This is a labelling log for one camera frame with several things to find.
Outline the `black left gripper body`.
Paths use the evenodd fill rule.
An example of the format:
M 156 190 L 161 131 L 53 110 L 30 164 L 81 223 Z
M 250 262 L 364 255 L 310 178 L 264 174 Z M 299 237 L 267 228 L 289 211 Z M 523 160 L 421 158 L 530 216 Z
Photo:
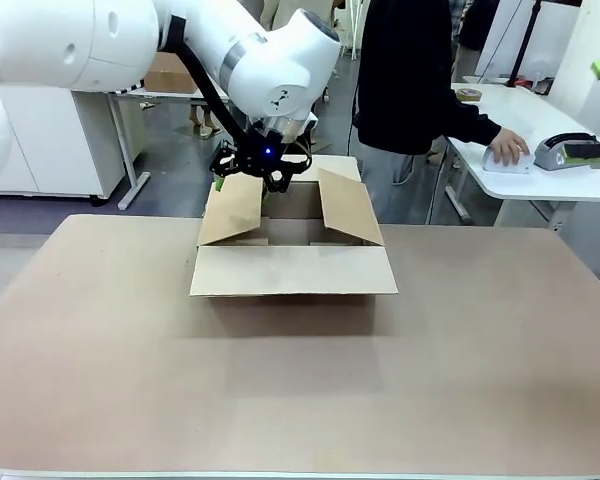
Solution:
M 283 140 L 284 136 L 276 130 L 263 134 L 250 127 L 240 138 L 233 139 L 236 153 L 232 172 L 266 176 L 279 171 L 283 176 L 291 176 L 293 166 L 282 160 L 286 150 Z

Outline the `person's left hand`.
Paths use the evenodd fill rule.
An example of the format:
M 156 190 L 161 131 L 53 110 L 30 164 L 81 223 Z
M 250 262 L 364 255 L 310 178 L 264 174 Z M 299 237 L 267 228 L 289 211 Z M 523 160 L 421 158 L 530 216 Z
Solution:
M 522 155 L 528 156 L 530 150 L 525 140 L 512 130 L 502 127 L 489 148 L 493 153 L 494 162 L 503 165 L 517 165 Z

